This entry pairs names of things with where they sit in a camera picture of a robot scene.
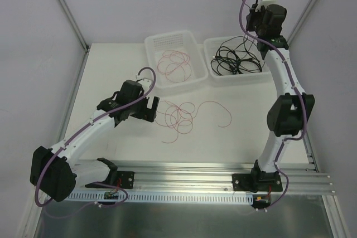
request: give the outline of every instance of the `translucent plastic bin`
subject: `translucent plastic bin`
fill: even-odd
[[[161,95],[173,95],[196,89],[208,78],[204,59],[190,31],[163,33],[145,38],[145,49],[149,66],[156,71],[156,90]],[[158,71],[163,55],[178,51],[189,55],[189,65],[183,64],[168,78]]]
[[[231,38],[233,38],[233,36],[209,38],[206,39],[203,43],[207,68],[209,70],[210,77],[211,77],[210,82],[215,86],[229,86],[229,85],[246,85],[246,84],[254,84],[254,83],[269,81],[272,78],[271,73],[269,71],[267,64],[264,64],[264,62],[262,62],[262,65],[264,64],[262,68],[263,72],[259,72],[255,74],[232,75],[230,72],[227,71],[226,73],[223,73],[224,74],[223,76],[219,76],[212,70],[211,61],[213,59],[213,56],[216,55],[216,52],[219,49],[220,45],[224,41],[229,40]],[[236,38],[231,41],[228,41],[227,43],[224,44],[224,46],[234,49],[241,42],[242,42],[242,38]],[[246,47],[247,49],[250,48],[249,42],[246,44]],[[262,59],[260,56],[260,52],[256,49],[254,45],[251,47],[249,51],[254,53],[259,60]]]

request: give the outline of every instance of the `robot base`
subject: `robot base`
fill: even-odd
[[[233,191],[249,192],[282,192],[283,186],[278,172],[266,173],[261,171],[258,160],[250,173],[232,175]]]

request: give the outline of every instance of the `white cable channel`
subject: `white cable channel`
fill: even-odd
[[[73,191],[66,199],[67,201],[84,202],[115,202],[125,198],[123,192],[118,192],[117,200],[105,200],[105,191]],[[136,203],[209,203],[226,205],[251,205],[253,196],[245,193],[161,193],[161,192],[128,192],[129,198],[126,202]]]

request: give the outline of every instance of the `metal floor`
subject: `metal floor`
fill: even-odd
[[[54,216],[75,212],[84,202],[53,202]],[[321,196],[286,196],[265,212],[248,205],[124,203],[89,206],[74,217],[53,220],[43,214],[35,237],[333,237]]]

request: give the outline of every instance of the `red wire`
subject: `red wire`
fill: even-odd
[[[113,195],[113,194],[117,193],[119,190],[118,188],[120,188],[121,184],[122,184],[122,179],[119,178],[118,183],[117,183],[117,188],[115,189],[115,191],[113,193],[110,192],[110,194]]]
[[[180,82],[184,82],[187,79],[189,79],[191,77],[192,74],[192,68],[191,65],[189,64],[190,61],[190,57],[188,54],[184,53],[184,52],[180,52],[177,50],[166,50],[162,53],[162,57],[159,59],[158,63],[157,63],[157,70],[160,74],[165,75],[166,79],[168,81],[174,82],[174,83],[180,83]],[[172,75],[173,73],[177,73],[177,69],[180,68],[180,70],[182,70],[183,73],[183,79],[182,81],[177,81],[174,80],[173,78],[170,78],[170,75]]]
[[[269,192],[268,192],[267,195],[265,195],[265,196],[263,196],[263,197],[268,197],[268,196],[269,196],[269,198],[270,198],[270,194],[271,194],[271,193],[272,193],[272,186],[269,185]]]
[[[179,134],[183,134],[183,135],[189,134],[193,130],[193,127],[194,127],[194,118],[197,117],[200,107],[205,103],[216,103],[228,112],[228,114],[230,116],[229,123],[224,126],[218,125],[219,127],[226,128],[232,122],[232,115],[229,112],[229,110],[226,107],[224,107],[223,105],[221,105],[220,103],[218,103],[217,101],[211,101],[211,100],[204,101],[203,103],[201,103],[199,105],[199,107],[197,109],[196,109],[195,104],[193,104],[189,101],[182,103],[179,106],[170,102],[170,101],[167,101],[167,100],[160,101],[160,103],[165,103],[168,105],[168,108],[166,109],[165,112],[156,111],[158,114],[163,115],[163,120],[165,121],[165,124],[164,123],[160,124],[157,120],[155,122],[162,127],[168,127],[168,128],[174,129],[177,133],[177,136],[173,141],[170,141],[170,142],[162,141],[163,143],[173,143],[173,142],[177,141],[177,139],[179,138]],[[191,108],[187,107],[186,109],[183,109],[182,106],[184,106],[184,105],[186,105],[186,106],[191,105]],[[183,127],[190,127],[190,128],[187,131],[183,131],[183,130],[181,130]]]

